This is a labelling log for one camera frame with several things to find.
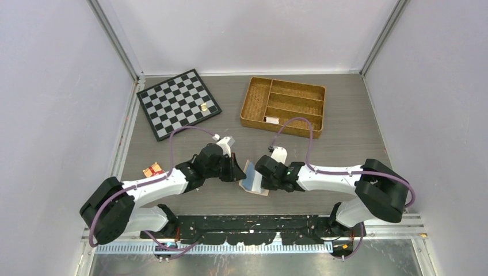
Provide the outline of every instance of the wicker tray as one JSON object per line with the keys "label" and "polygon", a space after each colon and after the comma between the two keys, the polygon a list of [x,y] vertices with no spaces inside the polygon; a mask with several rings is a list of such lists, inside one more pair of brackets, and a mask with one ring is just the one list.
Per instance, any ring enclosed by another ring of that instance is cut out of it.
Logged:
{"label": "wicker tray", "polygon": [[[314,139],[320,137],[323,128],[325,87],[283,80],[253,77],[241,110],[244,127],[277,132],[294,117],[304,117],[313,126]],[[278,118],[279,123],[265,122],[266,117]],[[309,137],[304,121],[288,124],[283,133]]]}

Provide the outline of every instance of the checkered board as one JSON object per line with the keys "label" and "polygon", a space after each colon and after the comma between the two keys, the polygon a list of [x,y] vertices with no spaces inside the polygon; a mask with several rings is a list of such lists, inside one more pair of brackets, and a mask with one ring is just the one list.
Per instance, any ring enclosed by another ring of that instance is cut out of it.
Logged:
{"label": "checkered board", "polygon": [[181,126],[196,125],[222,112],[195,69],[137,95],[158,141]]}

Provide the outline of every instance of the gray table surface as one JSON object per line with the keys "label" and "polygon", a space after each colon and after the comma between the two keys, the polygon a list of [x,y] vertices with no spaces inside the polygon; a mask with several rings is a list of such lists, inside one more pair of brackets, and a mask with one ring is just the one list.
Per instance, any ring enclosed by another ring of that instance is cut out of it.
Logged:
{"label": "gray table surface", "polygon": [[[318,166],[345,167],[362,164],[375,158],[390,165],[378,130],[373,109],[360,75],[273,75],[267,78],[324,85],[327,88],[324,129],[314,140],[310,162]],[[222,113],[198,124],[223,136],[235,139],[232,150],[244,168],[246,160],[255,163],[268,154],[275,133],[245,128],[239,114],[250,76],[206,76],[203,81],[222,108]],[[150,87],[162,78],[149,78]],[[186,130],[174,137],[175,164],[191,159],[213,140],[207,134]],[[281,135],[276,145],[288,151],[287,162],[303,161],[308,138]],[[122,180],[143,178],[142,170],[158,162],[170,168],[169,141],[157,142],[146,116],[139,109]],[[293,192],[270,191],[267,197],[245,192],[237,183],[218,179],[206,180],[198,191],[174,195],[155,201],[166,204],[175,214],[329,214],[335,203],[347,201],[351,195],[333,191]]]}

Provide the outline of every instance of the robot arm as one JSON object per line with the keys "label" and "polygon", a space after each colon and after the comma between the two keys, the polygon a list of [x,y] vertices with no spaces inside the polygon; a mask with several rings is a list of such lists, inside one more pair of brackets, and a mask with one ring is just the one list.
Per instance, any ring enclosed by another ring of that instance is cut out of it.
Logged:
{"label": "robot arm", "polygon": [[[276,147],[272,152],[272,156],[263,156],[255,166],[256,171],[262,175],[263,189],[288,192],[330,190],[356,196],[349,202],[338,202],[334,206],[329,218],[329,226],[334,233],[341,235],[347,228],[375,217],[391,223],[401,221],[408,194],[407,187],[387,178],[351,173],[375,171],[400,178],[381,162],[367,159],[363,165],[353,167],[312,166],[313,171],[303,162],[291,162],[286,166],[284,159],[287,153],[284,148]],[[321,174],[318,170],[331,174]]]}
{"label": "robot arm", "polygon": [[148,203],[163,197],[187,193],[199,188],[206,179],[219,178],[233,182],[246,178],[231,152],[232,137],[224,137],[215,144],[208,144],[198,155],[180,163],[169,172],[136,181],[120,182],[115,177],[103,181],[80,210],[80,215],[90,227],[100,206],[120,190],[151,184],[129,190],[115,198],[98,219],[94,235],[99,244],[107,244],[124,232],[154,231],[170,235],[177,226],[175,215],[166,205],[144,208]]}

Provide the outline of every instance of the purple cable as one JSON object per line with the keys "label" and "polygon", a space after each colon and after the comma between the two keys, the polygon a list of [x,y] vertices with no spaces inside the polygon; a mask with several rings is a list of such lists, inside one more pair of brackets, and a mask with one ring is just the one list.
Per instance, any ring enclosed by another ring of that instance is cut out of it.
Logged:
{"label": "purple cable", "polygon": [[174,255],[174,256],[169,257],[167,260],[176,260],[176,259],[178,259],[179,257],[181,257],[181,256],[185,255],[185,254],[186,254],[188,251],[190,251],[190,250],[191,250],[193,247],[195,247],[197,244],[198,244],[198,242],[197,242],[197,243],[192,244],[191,246],[187,246],[187,247],[183,248],[183,249],[184,249],[183,251],[181,251],[180,253],[178,253],[178,254],[176,254],[176,255]]}
{"label": "purple cable", "polygon": [[[310,152],[312,150],[312,135],[313,135],[313,131],[312,131],[312,124],[309,122],[309,120],[307,120],[306,118],[303,118],[303,117],[296,117],[296,118],[292,118],[290,120],[288,120],[286,123],[283,124],[283,126],[280,128],[280,130],[278,131],[278,133],[274,136],[274,139],[273,141],[271,142],[271,146],[274,146],[275,145],[275,142],[276,142],[276,139],[278,138],[278,135],[281,134],[281,132],[283,131],[283,129],[290,123],[290,122],[293,122],[293,121],[296,121],[296,120],[302,120],[302,121],[305,121],[307,124],[308,124],[308,129],[310,130],[310,139],[309,139],[309,142],[308,142],[308,149],[307,149],[307,155],[305,156],[305,164],[307,165],[307,167],[313,171],[313,172],[316,172],[316,173],[319,173],[319,174],[327,174],[327,175],[349,175],[349,172],[347,171],[322,171],[322,170],[315,170],[315,168],[313,168],[312,165],[310,165],[310,162],[308,161],[308,156],[310,155]],[[410,207],[412,206],[412,204],[415,202],[415,199],[416,199],[416,195],[415,195],[415,191],[413,190],[413,188],[410,186],[410,184],[408,182],[406,182],[404,179],[402,178],[399,178],[399,177],[396,177],[394,175],[391,175],[391,174],[385,174],[383,172],[376,172],[376,171],[352,171],[350,172],[351,175],[357,175],[357,174],[363,174],[363,175],[374,175],[374,176],[377,176],[377,177],[385,177],[385,178],[388,178],[388,179],[391,179],[393,181],[397,181],[397,182],[400,182],[401,184],[403,184],[405,187],[407,187],[407,189],[410,191],[410,194],[411,194],[411,199],[410,199],[410,202],[405,204],[405,207]]]}
{"label": "purple cable", "polygon": [[147,236],[149,236],[151,238],[151,240],[153,240],[160,248],[163,248],[163,249],[166,249],[168,251],[185,251],[185,248],[173,248],[173,247],[168,247],[162,243],[160,243],[158,241],[158,239],[156,239],[156,237],[154,237],[149,231],[144,231],[144,233],[146,233]]}
{"label": "purple cable", "polygon": [[178,133],[184,129],[198,129],[200,131],[203,131],[203,132],[207,132],[208,134],[210,134],[211,136],[215,136],[215,133],[211,132],[211,131],[208,131],[206,129],[203,129],[203,128],[199,128],[199,127],[196,127],[196,126],[182,126],[180,128],[177,128],[175,129],[171,135],[169,136],[169,152],[170,152],[170,155],[169,155],[169,160],[170,160],[170,167],[171,169],[168,171],[167,174],[165,174],[164,176],[160,177],[160,178],[156,178],[156,179],[153,179],[151,181],[148,181],[148,182],[145,182],[145,183],[141,183],[141,184],[138,184],[138,185],[132,185],[128,188],[125,188],[125,189],[122,189],[120,191],[118,191],[117,193],[114,193],[112,196],[110,196],[109,198],[107,198],[107,200],[100,206],[100,208],[98,209],[97,213],[95,214],[95,216],[93,217],[93,221],[91,222],[91,226],[90,226],[90,234],[88,235],[88,243],[90,244],[91,247],[97,247],[98,246],[98,243],[94,243],[93,242],[93,235],[95,233],[95,227],[97,226],[97,222],[98,222],[98,219],[100,218],[100,215],[101,213],[103,212],[103,210],[107,207],[107,205],[112,202],[112,200],[114,200],[115,198],[117,198],[118,196],[120,196],[121,194],[123,193],[126,193],[130,190],[134,190],[134,189],[137,189],[137,188],[140,188],[140,187],[144,187],[144,186],[147,186],[147,185],[151,185],[151,184],[154,184],[154,183],[157,183],[159,181],[163,181],[165,180],[166,178],[168,178],[171,173],[173,172],[173,135],[175,133]]}

